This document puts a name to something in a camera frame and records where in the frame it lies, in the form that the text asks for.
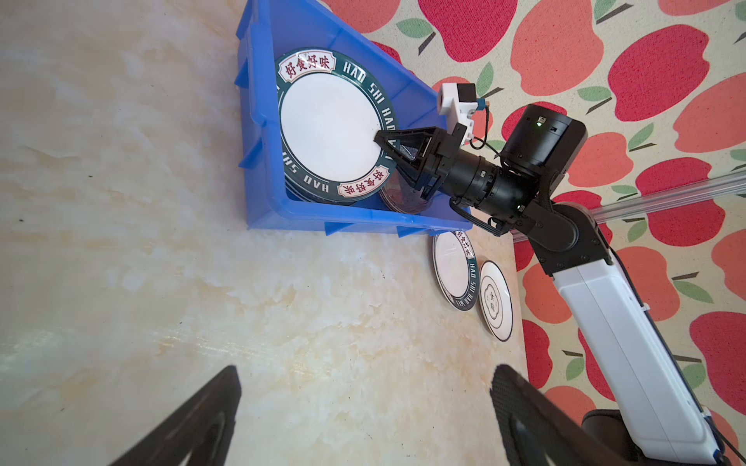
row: blue plastic bin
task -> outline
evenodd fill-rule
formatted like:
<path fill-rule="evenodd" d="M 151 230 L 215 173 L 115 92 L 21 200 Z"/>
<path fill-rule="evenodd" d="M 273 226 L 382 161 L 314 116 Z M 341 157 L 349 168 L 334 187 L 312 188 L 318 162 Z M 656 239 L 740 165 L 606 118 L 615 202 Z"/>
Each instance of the blue plastic bin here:
<path fill-rule="evenodd" d="M 437 194 L 420 215 L 391 212 L 377 196 L 352 207 L 297 201 L 288 196 L 280 142 L 275 60 L 301 47 L 342 52 L 365 66 L 389 96 L 401 129 L 445 127 L 436 111 L 436 94 L 375 44 L 358 34 L 315 0 L 248 0 L 236 35 L 241 88 L 241 121 L 250 228 L 437 234 L 468 230 L 471 224 Z"/>

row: apple print fabric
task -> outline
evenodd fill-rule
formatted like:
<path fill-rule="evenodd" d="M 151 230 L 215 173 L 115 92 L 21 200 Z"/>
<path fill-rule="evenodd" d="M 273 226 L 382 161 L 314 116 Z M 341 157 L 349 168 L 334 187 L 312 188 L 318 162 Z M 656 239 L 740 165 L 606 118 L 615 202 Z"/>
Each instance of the apple print fabric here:
<path fill-rule="evenodd" d="M 592 209 L 746 169 L 746 0 L 325 4 L 434 90 L 476 83 L 491 117 L 477 112 L 474 134 L 498 150 L 528 104 L 584 122 L 589 138 L 555 201 Z M 735 442 L 746 432 L 746 365 L 732 357 L 746 353 L 743 212 L 746 199 L 730 196 L 601 225 Z M 615 407 L 527 242 L 515 260 L 531 383 L 576 421 Z"/>
<path fill-rule="evenodd" d="M 584 122 L 588 142 L 558 195 L 639 197 L 640 174 L 666 161 L 655 170 L 701 160 L 697 180 L 744 168 L 746 0 L 325 4 L 433 89 L 476 83 L 491 117 L 485 128 L 477 112 L 474 134 L 487 129 L 497 149 L 527 104 Z"/>

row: table surface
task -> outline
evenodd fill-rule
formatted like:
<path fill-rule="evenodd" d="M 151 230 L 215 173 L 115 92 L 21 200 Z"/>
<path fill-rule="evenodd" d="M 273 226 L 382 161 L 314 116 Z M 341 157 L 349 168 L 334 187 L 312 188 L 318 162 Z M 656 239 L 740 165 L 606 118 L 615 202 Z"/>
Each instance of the table surface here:
<path fill-rule="evenodd" d="M 430 238 L 246 230 L 242 2 L 0 7 L 0 462 L 107 464 L 220 369 L 228 464 L 500 464 L 488 390 L 526 374 Z"/>

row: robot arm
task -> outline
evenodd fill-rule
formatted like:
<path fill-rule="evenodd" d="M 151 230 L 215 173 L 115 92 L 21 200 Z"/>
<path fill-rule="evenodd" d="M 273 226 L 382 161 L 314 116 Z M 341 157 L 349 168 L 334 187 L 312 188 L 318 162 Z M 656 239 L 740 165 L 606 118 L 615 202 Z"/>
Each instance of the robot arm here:
<path fill-rule="evenodd" d="M 403 179 L 422 189 L 423 198 L 444 192 L 451 196 L 454 211 L 490 233 L 499 236 L 515 228 L 528 237 L 583 331 L 630 437 L 645 456 L 724 464 L 722 447 L 708 424 L 709 412 L 689 390 L 592 215 L 585 207 L 550 200 L 586 140 L 585 125 L 529 105 L 499 154 L 501 163 L 495 165 L 460 148 L 473 133 L 473 122 L 467 127 L 461 121 L 474 108 L 469 98 L 458 101 L 460 95 L 466 93 L 454 93 L 445 85 L 439 94 L 438 110 L 448 117 L 449 132 L 438 127 L 379 131 L 376 143 L 397 162 Z M 482 222 L 464 207 L 491 217 Z"/>

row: plate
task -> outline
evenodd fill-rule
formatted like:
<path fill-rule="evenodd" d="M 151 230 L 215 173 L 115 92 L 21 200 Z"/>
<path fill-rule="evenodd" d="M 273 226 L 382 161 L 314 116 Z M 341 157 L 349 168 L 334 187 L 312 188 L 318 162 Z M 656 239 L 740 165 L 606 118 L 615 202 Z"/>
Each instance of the plate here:
<path fill-rule="evenodd" d="M 285 177 L 301 198 L 349 205 L 376 193 L 396 163 L 373 141 L 398 128 L 378 80 L 350 57 L 323 48 L 276 61 Z"/>
<path fill-rule="evenodd" d="M 474 248 L 463 231 L 433 237 L 433 264 L 445 299 L 459 311 L 468 311 L 479 299 L 479 269 Z"/>
<path fill-rule="evenodd" d="M 426 201 L 420 197 L 422 190 L 414 190 L 401 177 L 398 170 L 389 177 L 388 183 L 378 192 L 381 200 L 391 210 L 410 215 L 419 214 L 433 205 L 433 199 Z"/>
<path fill-rule="evenodd" d="M 513 333 L 513 304 L 505 276 L 497 264 L 488 260 L 479 271 L 479 305 L 492 334 L 508 341 Z"/>

